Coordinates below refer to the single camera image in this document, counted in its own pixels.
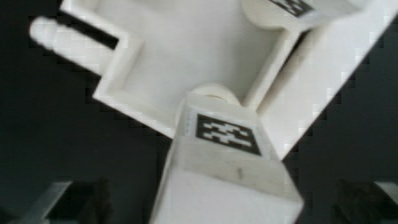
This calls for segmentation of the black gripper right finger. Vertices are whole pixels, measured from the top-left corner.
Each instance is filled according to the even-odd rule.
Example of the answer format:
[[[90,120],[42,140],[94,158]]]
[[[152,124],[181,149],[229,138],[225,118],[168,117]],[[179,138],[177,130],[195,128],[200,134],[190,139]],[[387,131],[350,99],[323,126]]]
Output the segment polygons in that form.
[[[394,182],[337,182],[332,224],[398,224]]]

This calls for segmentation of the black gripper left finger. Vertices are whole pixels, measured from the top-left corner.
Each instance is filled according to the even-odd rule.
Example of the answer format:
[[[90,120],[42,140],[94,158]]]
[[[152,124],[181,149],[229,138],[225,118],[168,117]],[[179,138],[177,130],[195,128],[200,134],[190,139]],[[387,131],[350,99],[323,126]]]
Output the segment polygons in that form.
[[[16,224],[111,224],[108,181],[53,182]]]

